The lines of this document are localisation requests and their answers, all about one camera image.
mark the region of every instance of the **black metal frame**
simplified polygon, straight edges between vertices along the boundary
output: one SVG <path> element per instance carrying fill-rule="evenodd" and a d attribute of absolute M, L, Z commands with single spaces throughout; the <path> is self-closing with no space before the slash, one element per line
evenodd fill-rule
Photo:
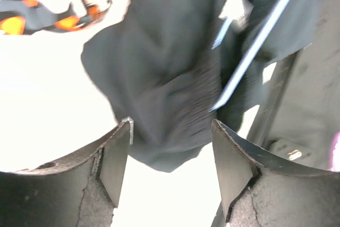
<path fill-rule="evenodd" d="M 292 54 L 276 64 L 273 75 L 267 84 L 270 91 L 268 99 L 265 104 L 259 107 L 254 118 L 254 122 L 247 135 L 247 140 L 263 148 L 267 148 L 269 146 L 266 144 L 266 136 L 276 116 L 278 107 L 280 106 L 287 82 L 289 81 L 290 75 L 294 69 L 296 59 L 298 58 L 297 56 L 298 53 Z M 223 212 L 223 206 L 221 203 L 211 227 L 225 227 L 225 216 L 227 214 L 228 212 Z"/>
<path fill-rule="evenodd" d="M 235 226 L 339 226 L 340 172 L 279 157 L 212 122 L 223 221 Z"/>
<path fill-rule="evenodd" d="M 0 172 L 1 227 L 110 227 L 131 125 L 31 171 Z"/>

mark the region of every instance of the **patterned cloth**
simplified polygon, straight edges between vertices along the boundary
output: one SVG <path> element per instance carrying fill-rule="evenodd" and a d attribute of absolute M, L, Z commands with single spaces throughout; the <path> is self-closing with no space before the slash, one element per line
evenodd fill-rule
<path fill-rule="evenodd" d="M 94 0 L 0 0 L 0 33 L 31 35 L 37 31 L 81 30 L 100 20 L 111 6 Z"/>

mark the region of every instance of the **gray surface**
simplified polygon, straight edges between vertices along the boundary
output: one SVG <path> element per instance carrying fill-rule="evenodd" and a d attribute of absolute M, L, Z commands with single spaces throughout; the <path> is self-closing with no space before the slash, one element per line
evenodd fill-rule
<path fill-rule="evenodd" d="M 314 43 L 300 55 L 270 131 L 314 149 L 309 166 L 328 168 L 329 147 L 340 129 L 340 5 L 324 0 Z"/>
<path fill-rule="evenodd" d="M 93 168 L 98 167 L 100 153 L 96 155 Z M 84 196 L 79 212 L 79 221 L 76 227 L 108 227 L 111 225 L 113 216 L 113 205 L 107 200 L 106 194 L 103 193 L 101 184 L 96 180 L 95 174 L 92 174 L 84 190 Z"/>
<path fill-rule="evenodd" d="M 243 195 L 242 205 L 236 203 L 233 210 L 232 220 L 237 219 L 237 222 L 232 222 L 232 227 L 261 227 L 257 221 L 256 211 L 253 208 L 253 197 L 250 191 L 246 191 Z"/>

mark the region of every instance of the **black fabric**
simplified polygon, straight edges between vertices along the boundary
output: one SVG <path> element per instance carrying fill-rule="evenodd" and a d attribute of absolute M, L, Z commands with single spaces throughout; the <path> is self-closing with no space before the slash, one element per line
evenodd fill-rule
<path fill-rule="evenodd" d="M 155 165 L 167 155 L 178 166 L 211 141 L 208 109 L 220 92 L 219 56 L 209 52 L 214 2 L 131 0 L 123 22 L 84 46 L 84 67 L 116 117 L 135 121 L 130 154 L 159 170 L 170 171 Z"/>
<path fill-rule="evenodd" d="M 135 121 L 130 154 L 155 169 L 171 171 L 211 141 L 210 124 L 216 113 L 208 109 L 273 5 L 273 0 L 251 0 L 256 6 L 251 29 L 241 35 L 229 31 L 223 44 L 210 51 L 222 23 L 217 17 L 224 1 L 131 0 L 123 22 L 102 30 L 84 46 L 83 65 L 111 102 L 117 119 L 130 116 Z M 294 8 L 307 2 L 297 0 Z M 309 11 L 317 10 L 317 2 L 306 9 L 308 13 L 291 10 L 276 31 L 292 19 L 305 19 Z M 313 15 L 309 21 L 301 24 L 299 33 L 290 27 L 282 34 L 284 40 L 272 33 L 276 37 L 268 41 L 276 43 L 275 51 L 270 58 L 259 56 L 254 61 L 230 101 L 217 112 L 220 120 L 235 131 L 240 128 L 244 111 L 265 97 L 263 68 L 285 57 L 291 33 L 301 40 L 290 50 L 310 42 Z"/>
<path fill-rule="evenodd" d="M 267 137 L 269 141 L 286 139 L 311 148 L 313 160 L 304 164 L 324 170 L 329 168 L 330 144 L 340 128 L 338 104 L 335 103 L 339 102 L 340 96 L 337 40 L 340 8 L 336 3 L 337 0 L 324 0 L 313 44 L 302 50 L 297 58 Z M 221 146 L 227 147 L 224 149 L 227 152 L 237 148 L 240 157 L 260 173 L 254 175 L 255 182 L 252 180 L 232 205 L 231 227 L 340 225 L 339 173 L 283 160 L 240 138 L 222 124 L 214 123 L 212 132 L 222 195 L 230 194 L 229 188 L 244 173 L 227 175 L 235 167 L 231 157 L 220 153 Z"/>

